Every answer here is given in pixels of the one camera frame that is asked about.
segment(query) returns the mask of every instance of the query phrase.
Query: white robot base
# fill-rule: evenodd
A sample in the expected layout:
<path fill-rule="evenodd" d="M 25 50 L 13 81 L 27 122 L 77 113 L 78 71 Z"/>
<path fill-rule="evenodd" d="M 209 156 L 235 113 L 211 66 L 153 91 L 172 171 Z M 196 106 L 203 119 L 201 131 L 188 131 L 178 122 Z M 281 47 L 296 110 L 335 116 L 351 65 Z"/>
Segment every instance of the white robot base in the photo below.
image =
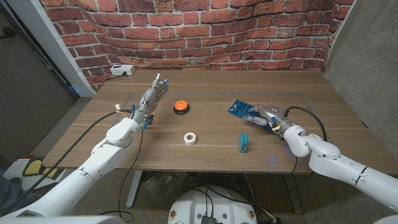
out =
<path fill-rule="evenodd" d="M 211 190 L 229 198 L 247 202 L 240 194 L 231 189 L 220 186 L 210 186 Z M 253 206 L 234 202 L 224 198 L 206 187 L 198 187 L 195 190 L 183 194 L 174 202 L 170 209 L 168 224 L 201 224 L 202 219 L 207 219 L 205 223 L 244 223 L 255 224 L 257 217 Z"/>

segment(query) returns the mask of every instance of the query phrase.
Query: roll of tape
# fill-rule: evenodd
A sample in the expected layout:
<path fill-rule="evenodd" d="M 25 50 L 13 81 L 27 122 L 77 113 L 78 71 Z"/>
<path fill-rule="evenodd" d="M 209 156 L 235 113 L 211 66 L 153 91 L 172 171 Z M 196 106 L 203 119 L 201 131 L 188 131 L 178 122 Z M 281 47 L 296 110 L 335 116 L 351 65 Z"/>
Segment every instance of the roll of tape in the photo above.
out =
<path fill-rule="evenodd" d="M 197 141 L 197 136 L 193 133 L 187 133 L 184 135 L 185 144 L 191 146 Z"/>

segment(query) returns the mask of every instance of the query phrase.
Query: white power outlet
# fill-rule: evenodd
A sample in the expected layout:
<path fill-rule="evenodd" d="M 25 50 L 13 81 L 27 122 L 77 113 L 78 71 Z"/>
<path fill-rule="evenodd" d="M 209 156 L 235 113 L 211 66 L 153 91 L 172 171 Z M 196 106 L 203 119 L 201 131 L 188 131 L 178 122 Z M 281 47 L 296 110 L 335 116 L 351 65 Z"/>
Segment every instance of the white power outlet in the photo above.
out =
<path fill-rule="evenodd" d="M 133 65 L 113 65 L 111 68 L 112 75 L 123 75 L 123 72 L 126 72 L 126 75 L 132 75 L 136 71 Z"/>

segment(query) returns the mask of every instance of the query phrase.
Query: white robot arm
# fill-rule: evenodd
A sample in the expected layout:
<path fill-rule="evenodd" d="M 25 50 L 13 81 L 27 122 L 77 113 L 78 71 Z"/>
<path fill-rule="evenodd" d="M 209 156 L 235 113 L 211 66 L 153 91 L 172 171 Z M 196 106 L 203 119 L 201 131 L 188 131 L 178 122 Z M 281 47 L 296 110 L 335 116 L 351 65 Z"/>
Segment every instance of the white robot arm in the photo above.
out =
<path fill-rule="evenodd" d="M 92 150 L 91 156 L 68 177 L 35 203 L 1 218 L 14 217 L 56 217 L 71 215 L 80 199 L 102 176 L 117 168 L 123 161 L 126 151 L 134 144 L 130 133 L 152 124 L 150 115 L 159 100 L 168 91 L 167 80 L 159 81 L 160 74 L 152 86 L 141 96 L 139 104 L 130 117 L 122 119 L 106 133 Z"/>
<path fill-rule="evenodd" d="M 297 157 L 310 155 L 309 166 L 314 172 L 350 184 L 368 196 L 398 212 L 398 179 L 360 164 L 340 153 L 333 144 L 305 130 L 286 118 L 281 109 L 271 106 L 251 109 L 262 116 L 246 120 L 259 125 L 269 124 L 283 137 Z"/>

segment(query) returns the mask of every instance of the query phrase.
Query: gray wall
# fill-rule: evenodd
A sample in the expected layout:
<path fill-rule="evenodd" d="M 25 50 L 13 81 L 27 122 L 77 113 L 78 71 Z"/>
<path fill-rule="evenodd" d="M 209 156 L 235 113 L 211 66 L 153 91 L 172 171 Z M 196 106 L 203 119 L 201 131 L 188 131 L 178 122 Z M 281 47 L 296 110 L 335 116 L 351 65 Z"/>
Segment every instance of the gray wall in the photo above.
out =
<path fill-rule="evenodd" d="M 398 1 L 357 1 L 326 77 L 398 161 Z"/>

